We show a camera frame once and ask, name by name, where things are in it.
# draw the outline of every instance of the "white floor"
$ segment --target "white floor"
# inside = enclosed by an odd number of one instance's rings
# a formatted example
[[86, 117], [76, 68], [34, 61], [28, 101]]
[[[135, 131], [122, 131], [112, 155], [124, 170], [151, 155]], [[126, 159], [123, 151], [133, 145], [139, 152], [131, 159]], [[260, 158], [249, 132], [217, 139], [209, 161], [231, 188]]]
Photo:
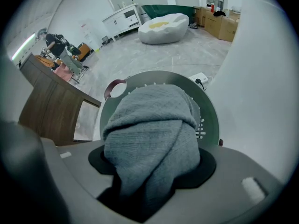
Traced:
[[[230, 45], [231, 42], [218, 40], [203, 28], [188, 29], [181, 41], [163, 45], [143, 44], [134, 31], [103, 46], [99, 53], [91, 54], [84, 61], [90, 69], [80, 84], [72, 84], [104, 102], [104, 91], [113, 80], [147, 70], [173, 71], [186, 77], [203, 72], [214, 77]], [[120, 95], [124, 87], [124, 84], [117, 85], [112, 96]], [[100, 139], [100, 111], [90, 104], [82, 104], [74, 139]]]

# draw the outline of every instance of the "white egg-shaped chair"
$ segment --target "white egg-shaped chair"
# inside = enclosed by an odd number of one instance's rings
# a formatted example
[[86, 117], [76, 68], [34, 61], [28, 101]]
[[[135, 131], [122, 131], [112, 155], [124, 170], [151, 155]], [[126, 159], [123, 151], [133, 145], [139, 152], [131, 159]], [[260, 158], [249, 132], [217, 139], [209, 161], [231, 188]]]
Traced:
[[189, 17], [182, 13], [168, 14], [147, 21], [138, 29], [141, 42], [146, 44], [165, 44], [183, 38], [189, 25]]

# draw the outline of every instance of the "white cabinet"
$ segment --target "white cabinet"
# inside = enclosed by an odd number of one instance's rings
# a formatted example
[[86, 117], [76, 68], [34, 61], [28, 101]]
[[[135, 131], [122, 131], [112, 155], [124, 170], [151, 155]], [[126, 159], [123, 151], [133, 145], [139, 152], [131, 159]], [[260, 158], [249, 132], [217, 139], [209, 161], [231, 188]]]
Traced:
[[110, 34], [115, 34], [118, 32], [117, 24], [115, 20], [110, 20], [105, 23], [105, 27]]
[[121, 14], [120, 16], [116, 17], [115, 22], [119, 31], [129, 28], [125, 14]]
[[103, 23], [112, 39], [125, 31], [142, 25], [138, 15], [136, 4], [124, 7], [103, 20]]

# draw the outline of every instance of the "round gray container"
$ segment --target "round gray container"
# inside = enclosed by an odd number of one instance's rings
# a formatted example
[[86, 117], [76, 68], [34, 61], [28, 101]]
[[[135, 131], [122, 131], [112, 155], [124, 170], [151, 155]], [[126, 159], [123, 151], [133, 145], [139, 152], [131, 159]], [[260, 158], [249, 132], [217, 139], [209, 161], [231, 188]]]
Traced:
[[[119, 97], [110, 97], [111, 90], [119, 83], [127, 84], [125, 91]], [[126, 80], [115, 80], [107, 87], [105, 91], [106, 101], [104, 103], [100, 118], [101, 138], [104, 127], [107, 125], [110, 117], [115, 112], [116, 107], [121, 100], [136, 88], [155, 84], [174, 84], [184, 90], [185, 93], [191, 98], [193, 98], [193, 100], [200, 107], [201, 115], [200, 125], [198, 131], [196, 132], [198, 142], [208, 145], [219, 144], [218, 118], [209, 97], [192, 80], [177, 73], [164, 70], [150, 70], [128, 77]]]

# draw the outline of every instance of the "red handle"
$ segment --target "red handle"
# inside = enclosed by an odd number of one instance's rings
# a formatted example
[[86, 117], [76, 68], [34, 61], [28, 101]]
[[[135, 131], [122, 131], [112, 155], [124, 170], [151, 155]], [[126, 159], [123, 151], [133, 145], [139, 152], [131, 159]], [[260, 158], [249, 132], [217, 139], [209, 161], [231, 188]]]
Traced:
[[105, 89], [105, 92], [104, 92], [104, 98], [105, 100], [108, 98], [108, 97], [111, 97], [111, 91], [113, 90], [113, 88], [117, 85], [117, 84], [126, 84], [126, 80], [119, 80], [119, 79], [116, 79], [114, 80], [113, 82], [111, 82], [109, 84], [109, 86], [107, 86], [107, 88]]

